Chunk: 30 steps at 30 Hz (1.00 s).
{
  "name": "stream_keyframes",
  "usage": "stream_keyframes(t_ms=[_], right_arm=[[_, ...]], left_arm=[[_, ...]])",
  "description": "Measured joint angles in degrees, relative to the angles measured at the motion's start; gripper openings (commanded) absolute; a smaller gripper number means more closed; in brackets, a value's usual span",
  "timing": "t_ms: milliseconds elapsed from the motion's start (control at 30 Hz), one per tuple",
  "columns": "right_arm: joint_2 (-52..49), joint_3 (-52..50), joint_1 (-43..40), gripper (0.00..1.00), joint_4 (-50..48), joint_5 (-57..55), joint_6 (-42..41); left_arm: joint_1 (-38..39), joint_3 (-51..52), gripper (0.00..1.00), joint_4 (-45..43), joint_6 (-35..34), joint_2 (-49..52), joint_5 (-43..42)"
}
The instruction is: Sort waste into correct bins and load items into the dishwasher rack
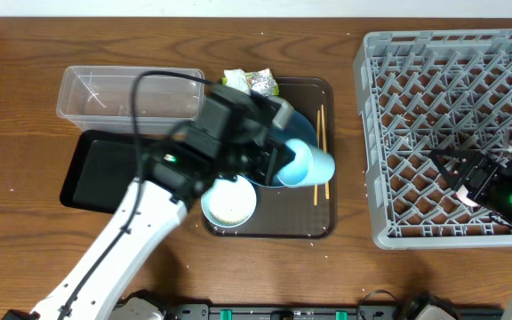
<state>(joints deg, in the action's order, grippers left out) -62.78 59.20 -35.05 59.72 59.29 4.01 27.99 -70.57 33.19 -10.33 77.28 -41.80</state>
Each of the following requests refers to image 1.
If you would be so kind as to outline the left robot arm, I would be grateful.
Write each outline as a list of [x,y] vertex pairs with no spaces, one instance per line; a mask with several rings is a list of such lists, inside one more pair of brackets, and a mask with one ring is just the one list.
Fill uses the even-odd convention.
[[109,223],[64,280],[31,311],[6,319],[107,319],[148,256],[216,179],[258,173],[271,181],[294,153],[271,137],[292,118],[277,96],[245,94],[216,84],[195,121],[146,147],[137,144],[137,175]]

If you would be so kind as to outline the small pink cup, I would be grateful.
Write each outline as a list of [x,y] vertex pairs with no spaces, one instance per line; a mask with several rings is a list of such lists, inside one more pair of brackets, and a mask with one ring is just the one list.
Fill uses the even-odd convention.
[[456,197],[468,207],[478,207],[479,203],[476,202],[474,195],[465,187],[460,188],[455,192]]

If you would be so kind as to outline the dark blue plate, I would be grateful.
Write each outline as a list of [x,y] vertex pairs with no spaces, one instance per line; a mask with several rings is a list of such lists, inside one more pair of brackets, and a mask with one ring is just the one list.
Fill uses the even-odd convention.
[[[309,120],[304,117],[300,112],[294,111],[288,124],[283,130],[273,127],[270,131],[271,136],[281,142],[286,142],[290,139],[299,139],[310,146],[317,147],[316,129]],[[283,188],[284,185],[279,181],[277,176],[274,176],[269,184],[264,183],[262,177],[257,175],[245,175],[244,176],[253,185],[264,187],[264,188]]]

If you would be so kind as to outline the small blue cup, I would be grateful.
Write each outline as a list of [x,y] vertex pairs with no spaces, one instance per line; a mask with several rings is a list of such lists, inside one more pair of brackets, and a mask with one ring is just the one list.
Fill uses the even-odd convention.
[[294,160],[278,173],[279,181],[288,188],[325,184],[335,172],[333,157],[322,149],[298,139],[285,145],[294,152]]

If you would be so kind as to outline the foil snack wrapper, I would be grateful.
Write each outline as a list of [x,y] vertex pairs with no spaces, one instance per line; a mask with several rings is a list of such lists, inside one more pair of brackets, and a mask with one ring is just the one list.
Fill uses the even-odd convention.
[[263,96],[277,96],[279,94],[279,85],[269,68],[246,73],[251,73],[248,78],[251,93],[256,92]]

